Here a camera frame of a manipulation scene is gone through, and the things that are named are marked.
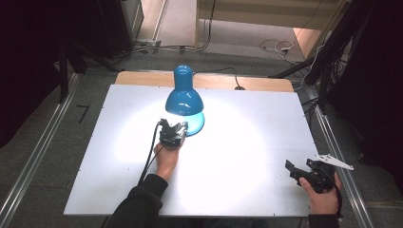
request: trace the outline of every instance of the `finger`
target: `finger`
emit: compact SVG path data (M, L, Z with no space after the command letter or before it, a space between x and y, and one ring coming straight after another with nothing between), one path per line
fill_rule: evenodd
M311 183L309 183L306 179L300 178L299 183L301 184L301 187L308 194L309 197L314 196L316 194L314 188L312 188L311 186Z
M337 173L335 173L335 184L339 190L341 190L341 188L343 187L343 184L341 183L340 177Z

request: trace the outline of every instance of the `white plastic piece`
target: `white plastic piece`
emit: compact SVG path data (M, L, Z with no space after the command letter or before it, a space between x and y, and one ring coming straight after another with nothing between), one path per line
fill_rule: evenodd
M331 155L315 155L315 158L317 158L318 160L320 160L322 162L332 164L334 166L338 166L338 167L349 169L349 170L354 170L352 165L346 164L343 161L337 160L334 157L332 157Z

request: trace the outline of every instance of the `white table surface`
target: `white table surface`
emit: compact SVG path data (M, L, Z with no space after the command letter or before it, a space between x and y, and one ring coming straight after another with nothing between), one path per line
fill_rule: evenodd
M171 87L112 85L65 215L110 215L144 168ZM296 93L198 89L205 125L186 138L161 216L306 217L308 198L284 167L309 170L317 149ZM149 173L156 170L155 162Z

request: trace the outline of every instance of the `blue desk lamp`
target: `blue desk lamp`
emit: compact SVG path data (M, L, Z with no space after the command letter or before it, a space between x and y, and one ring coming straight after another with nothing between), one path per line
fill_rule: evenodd
M197 134L204 126L204 105L199 93L193 88L193 70L180 65L174 71L175 89L166 100L165 110L183 116L188 123L187 136Z

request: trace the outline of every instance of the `black sleeve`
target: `black sleeve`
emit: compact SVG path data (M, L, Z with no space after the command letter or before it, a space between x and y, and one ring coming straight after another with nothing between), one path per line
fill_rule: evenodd
M310 228L339 228L336 215L309 215Z
M161 196L168 183L161 177L149 174L139 186L131 189L110 217L107 228L153 227L160 209Z

